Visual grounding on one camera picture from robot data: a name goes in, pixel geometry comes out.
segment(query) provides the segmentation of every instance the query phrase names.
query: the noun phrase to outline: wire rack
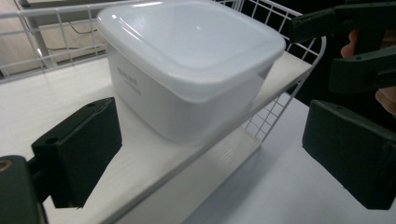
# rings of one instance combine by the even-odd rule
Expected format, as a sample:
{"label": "wire rack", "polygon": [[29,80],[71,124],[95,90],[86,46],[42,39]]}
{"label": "wire rack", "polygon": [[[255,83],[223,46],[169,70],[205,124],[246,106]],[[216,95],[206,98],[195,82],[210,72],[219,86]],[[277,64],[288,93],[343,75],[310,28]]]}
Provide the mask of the wire rack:
{"label": "wire rack", "polygon": [[[97,13],[105,7],[146,3],[134,0],[37,8],[39,5],[29,4],[26,0],[21,2],[24,4],[17,5],[20,10],[0,13],[0,43],[3,48],[0,53],[0,84],[106,57],[105,40],[96,32]],[[326,39],[322,37],[302,44],[290,44],[289,20],[300,13],[277,3],[268,0],[216,2],[273,27],[285,38],[288,53],[312,65],[289,93],[276,97],[243,124],[264,141],[323,55]]]}

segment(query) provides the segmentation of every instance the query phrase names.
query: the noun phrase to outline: metal wire grid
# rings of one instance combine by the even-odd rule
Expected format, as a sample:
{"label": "metal wire grid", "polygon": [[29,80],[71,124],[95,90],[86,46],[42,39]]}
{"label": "metal wire grid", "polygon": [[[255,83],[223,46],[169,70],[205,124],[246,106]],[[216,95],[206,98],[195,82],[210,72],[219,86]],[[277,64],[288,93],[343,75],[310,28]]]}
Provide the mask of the metal wire grid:
{"label": "metal wire grid", "polygon": [[302,44],[290,44],[289,21],[301,15],[300,13],[268,0],[242,0],[234,6],[240,12],[276,29],[285,38],[286,51],[312,65],[290,93],[282,93],[243,124],[243,127],[263,142],[322,57],[326,38],[313,39]]}
{"label": "metal wire grid", "polygon": [[[278,30],[287,42],[286,51],[312,64],[311,69],[303,75],[291,93],[283,93],[276,97],[272,103],[244,123],[243,126],[247,130],[264,141],[292,98],[303,85],[311,70],[323,55],[326,39],[322,37],[321,39],[314,39],[303,44],[291,45],[288,38],[289,20],[295,16],[299,16],[300,13],[277,3],[268,0],[215,1],[240,11]],[[100,9],[105,7],[131,4],[131,2],[149,4],[147,1],[132,0],[75,7],[25,9],[22,11],[0,13],[0,30],[2,30],[0,33],[0,41],[6,42],[8,38],[13,41],[10,43],[15,43],[15,39],[18,39],[16,37],[22,37],[23,41],[17,43],[18,46],[14,47],[16,48],[15,50],[18,50],[18,48],[24,48],[24,51],[29,51],[28,49],[31,50],[30,58],[27,56],[27,59],[25,57],[8,60],[7,58],[0,57],[0,71],[2,72],[0,82],[35,75],[37,73],[45,73],[46,71],[58,69],[63,66],[105,57],[105,41],[95,32],[96,14]],[[8,27],[4,29],[4,24],[7,24],[9,21],[13,21],[14,25],[11,28]],[[80,39],[81,36],[71,36],[70,32],[71,30],[76,32],[75,26],[78,25],[85,26],[85,28],[89,30],[83,34],[85,39],[90,40],[85,40],[82,46],[76,48],[73,46],[72,42],[75,38]],[[56,35],[58,36],[56,41],[63,46],[58,49],[59,51],[53,50],[51,52],[51,48],[48,48],[46,41],[49,41],[50,36],[46,36],[46,33],[52,33],[52,35],[53,33],[58,34]]]}

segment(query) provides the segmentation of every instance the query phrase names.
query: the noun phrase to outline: shelf surface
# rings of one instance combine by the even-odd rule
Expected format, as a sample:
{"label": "shelf surface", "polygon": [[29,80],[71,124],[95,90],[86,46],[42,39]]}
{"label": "shelf surface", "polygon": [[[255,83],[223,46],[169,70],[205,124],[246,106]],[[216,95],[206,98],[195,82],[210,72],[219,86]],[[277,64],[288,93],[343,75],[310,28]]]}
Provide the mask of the shelf surface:
{"label": "shelf surface", "polygon": [[[221,132],[200,144],[178,144],[155,133],[113,91],[106,58],[54,70],[44,75],[10,81],[0,85],[2,96],[0,155],[21,155],[27,160],[31,159],[34,155],[30,145],[39,136],[82,106],[114,96],[119,112],[123,147],[108,165],[86,205],[78,210],[54,209],[51,200],[44,202],[50,223],[112,222],[125,216],[132,208],[144,206],[145,202],[149,201],[150,195],[155,195],[153,192],[159,192],[161,187],[177,183],[172,182],[173,180],[183,183],[183,179],[177,177],[186,172],[186,169],[190,168],[191,173],[184,175],[199,170],[199,165],[191,168],[192,162],[208,160],[211,158],[210,155],[218,155],[212,156],[216,163],[221,160],[219,153],[225,155],[230,151],[243,151],[245,150],[243,147],[247,147],[248,150],[245,152],[235,154],[239,157],[229,155],[228,163],[214,166],[216,170],[212,173],[221,169],[226,170],[224,175],[216,177],[224,180],[236,169],[236,164],[242,163],[260,145],[257,140],[238,127],[294,84],[309,67],[310,64],[284,53],[264,81],[250,111],[240,115],[234,123],[221,127]],[[230,150],[217,149],[219,152],[214,153],[216,151],[214,148],[224,148],[224,146]],[[220,183],[221,181],[217,181],[210,184],[208,185],[210,188],[205,192],[197,193],[197,198],[189,202],[192,206],[186,206],[183,216],[187,216],[191,209],[198,205],[197,202],[201,202]],[[183,198],[182,195],[176,194],[176,196],[178,199]]]}

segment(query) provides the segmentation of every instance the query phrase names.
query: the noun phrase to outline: finger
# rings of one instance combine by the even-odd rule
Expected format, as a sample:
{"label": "finger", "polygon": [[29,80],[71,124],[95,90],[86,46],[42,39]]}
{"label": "finger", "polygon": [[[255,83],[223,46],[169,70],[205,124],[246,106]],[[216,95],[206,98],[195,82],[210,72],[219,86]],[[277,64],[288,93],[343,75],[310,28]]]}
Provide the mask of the finger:
{"label": "finger", "polygon": [[379,91],[388,98],[388,100],[396,103],[396,87],[387,87],[379,89]]}
{"label": "finger", "polygon": [[387,30],[382,39],[381,49],[396,45],[396,30]]}
{"label": "finger", "polygon": [[392,115],[396,115],[396,103],[385,96],[382,91],[375,93],[375,99]]}
{"label": "finger", "polygon": [[348,35],[349,41],[356,42],[358,40],[358,36],[359,36],[358,30],[351,31]]}
{"label": "finger", "polygon": [[353,56],[356,47],[356,42],[350,42],[349,44],[341,48],[341,55],[346,58]]}

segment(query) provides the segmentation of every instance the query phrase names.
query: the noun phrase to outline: white plastic container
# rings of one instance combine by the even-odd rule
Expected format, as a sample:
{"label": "white plastic container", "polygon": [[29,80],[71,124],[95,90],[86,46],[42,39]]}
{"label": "white plastic container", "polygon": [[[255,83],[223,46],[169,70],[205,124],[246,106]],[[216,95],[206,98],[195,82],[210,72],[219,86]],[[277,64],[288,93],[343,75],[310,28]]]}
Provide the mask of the white plastic container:
{"label": "white plastic container", "polygon": [[111,7],[98,24],[115,90],[177,142],[205,140],[249,109],[285,48],[272,28],[209,0]]}

